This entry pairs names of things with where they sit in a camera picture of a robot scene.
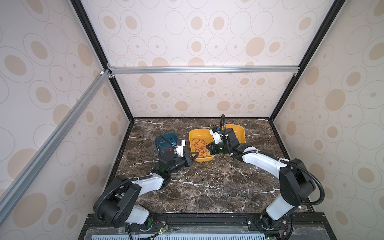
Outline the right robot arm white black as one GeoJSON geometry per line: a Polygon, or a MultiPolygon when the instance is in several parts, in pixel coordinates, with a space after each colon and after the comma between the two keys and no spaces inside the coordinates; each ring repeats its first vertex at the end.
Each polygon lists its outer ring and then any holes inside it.
{"type": "Polygon", "coordinates": [[[229,155],[235,160],[254,165],[279,180],[280,194],[268,205],[258,225],[266,231],[274,230],[281,218],[293,213],[301,205],[316,206],[325,199],[325,189],[305,164],[299,159],[287,160],[260,151],[246,143],[240,143],[235,131],[226,125],[221,115],[219,127],[211,129],[214,141],[206,146],[211,155],[229,155]]]}

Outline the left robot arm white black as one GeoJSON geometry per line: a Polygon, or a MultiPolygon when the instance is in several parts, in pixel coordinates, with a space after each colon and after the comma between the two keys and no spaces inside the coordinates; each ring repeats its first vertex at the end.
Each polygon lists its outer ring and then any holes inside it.
{"type": "Polygon", "coordinates": [[[151,222],[150,212],[136,205],[138,197],[165,188],[173,173],[192,166],[200,155],[198,152],[186,153],[184,140],[157,136],[156,146],[161,148],[161,143],[165,144],[165,149],[159,149],[158,164],[148,175],[134,178],[119,175],[105,188],[93,206],[98,221],[114,228],[121,227],[124,223],[148,225],[151,222]]]}

